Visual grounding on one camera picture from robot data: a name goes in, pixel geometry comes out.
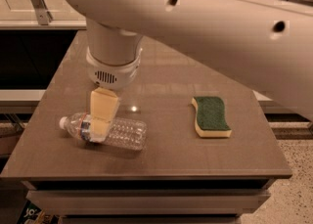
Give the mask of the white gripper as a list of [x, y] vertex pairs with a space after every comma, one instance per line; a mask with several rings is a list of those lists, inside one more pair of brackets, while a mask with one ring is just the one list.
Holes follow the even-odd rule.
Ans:
[[135, 79], [141, 62], [141, 53], [142, 48], [139, 48], [135, 52], [135, 60], [129, 64], [110, 66], [101, 63], [87, 51], [89, 78], [100, 86], [91, 92], [90, 97], [90, 136], [93, 142], [104, 142], [108, 136], [119, 107], [119, 97], [111, 90], [121, 90]]

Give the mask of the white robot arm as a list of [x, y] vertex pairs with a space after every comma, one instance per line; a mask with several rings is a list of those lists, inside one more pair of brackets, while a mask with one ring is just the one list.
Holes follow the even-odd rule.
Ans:
[[132, 67], [151, 37], [313, 119], [313, 16], [277, 0], [66, 0], [85, 17], [87, 59]]

